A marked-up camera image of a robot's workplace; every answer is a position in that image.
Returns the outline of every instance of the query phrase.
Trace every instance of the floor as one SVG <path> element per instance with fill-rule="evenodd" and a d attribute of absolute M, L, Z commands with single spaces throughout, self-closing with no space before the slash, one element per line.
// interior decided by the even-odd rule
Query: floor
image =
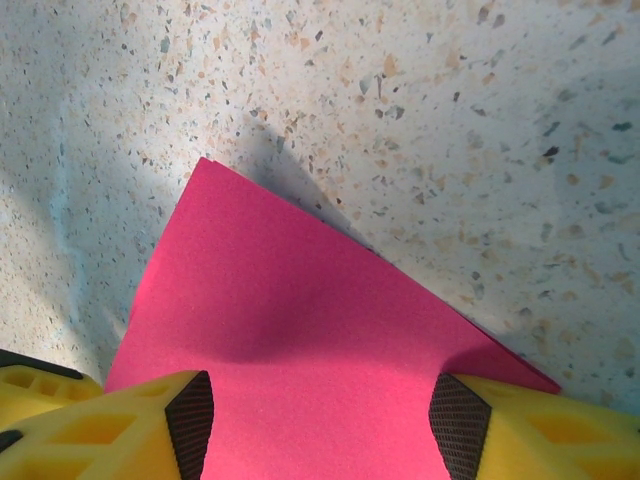
<path fill-rule="evenodd" d="M 640 413 L 640 0 L 0 8 L 1 347 L 104 379 L 206 155 Z"/>

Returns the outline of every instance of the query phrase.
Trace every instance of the pink paper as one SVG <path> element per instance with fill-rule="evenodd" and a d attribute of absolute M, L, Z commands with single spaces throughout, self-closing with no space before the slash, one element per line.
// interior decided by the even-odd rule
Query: pink paper
<path fill-rule="evenodd" d="M 557 386 L 384 260 L 201 159 L 149 262 L 107 390 L 208 370 L 202 478 L 448 479 L 442 370 Z"/>

